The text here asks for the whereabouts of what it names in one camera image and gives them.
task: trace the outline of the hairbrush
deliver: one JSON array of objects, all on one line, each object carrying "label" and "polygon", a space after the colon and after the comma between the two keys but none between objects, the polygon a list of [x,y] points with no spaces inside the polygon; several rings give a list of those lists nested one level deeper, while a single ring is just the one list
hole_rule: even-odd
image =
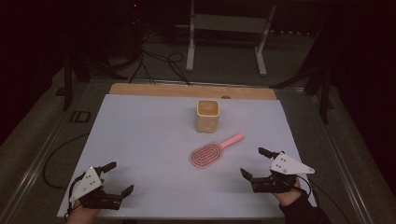
[{"label": "hairbrush", "polygon": [[191,162],[194,166],[204,168],[219,159],[224,148],[244,139],[242,133],[237,133],[220,144],[211,143],[191,153]]}]

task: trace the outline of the gray floor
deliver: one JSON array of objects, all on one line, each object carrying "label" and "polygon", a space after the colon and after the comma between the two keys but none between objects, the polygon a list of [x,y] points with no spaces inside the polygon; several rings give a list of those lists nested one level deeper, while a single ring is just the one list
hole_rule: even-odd
[{"label": "gray floor", "polygon": [[[198,43],[195,66],[185,73],[193,84],[243,85],[266,88],[294,76],[309,51],[314,39],[303,36],[270,35],[264,48],[264,61],[268,77],[260,77],[254,57],[252,43],[244,46],[227,46],[224,43]],[[163,56],[179,52],[187,55],[185,42],[148,42],[144,49]],[[179,65],[184,70],[186,59]],[[159,83],[182,84],[167,63],[144,56],[144,64],[150,75]],[[120,72],[130,77],[137,64]],[[10,216],[12,223],[63,223],[56,217],[63,189],[52,189],[42,179],[41,167],[35,172],[25,173],[37,155],[46,159],[57,146],[75,137],[88,133],[99,110],[103,97],[111,84],[117,82],[99,74],[90,83],[75,83],[75,101],[71,109],[62,112],[64,99],[55,96],[62,87],[62,71],[54,77],[53,85],[1,146],[0,162],[0,206],[3,217]],[[147,82],[141,69],[133,82]],[[334,109],[329,110],[329,125],[324,125],[316,113],[316,99],[301,93],[302,80],[276,95],[284,106],[296,145],[303,161],[309,161],[317,173],[310,178],[341,206],[350,223],[396,223],[396,202],[385,181],[375,167],[359,132],[344,109],[336,88],[332,88],[331,100]],[[73,110],[90,111],[89,123],[68,122]],[[47,175],[51,183],[64,186],[70,181],[86,138],[82,137],[62,147],[51,159]],[[21,179],[33,183],[28,189],[19,189]],[[346,223],[332,202],[317,190],[320,204],[333,223]],[[361,200],[359,207],[350,200]],[[120,220],[97,220],[96,223],[121,223]],[[283,220],[250,221],[186,221],[186,220],[139,220],[138,223],[283,223]]]}]

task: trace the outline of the hairbrush handle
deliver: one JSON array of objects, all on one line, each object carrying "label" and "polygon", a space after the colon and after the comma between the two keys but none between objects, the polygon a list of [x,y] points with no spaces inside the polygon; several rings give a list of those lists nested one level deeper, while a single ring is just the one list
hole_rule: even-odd
[{"label": "hairbrush handle", "polygon": [[242,133],[237,133],[237,134],[231,136],[230,138],[228,138],[227,140],[225,140],[224,142],[220,143],[220,147],[221,147],[221,149],[224,149],[225,147],[230,146],[234,143],[237,143],[244,138],[245,138],[245,136]]}]

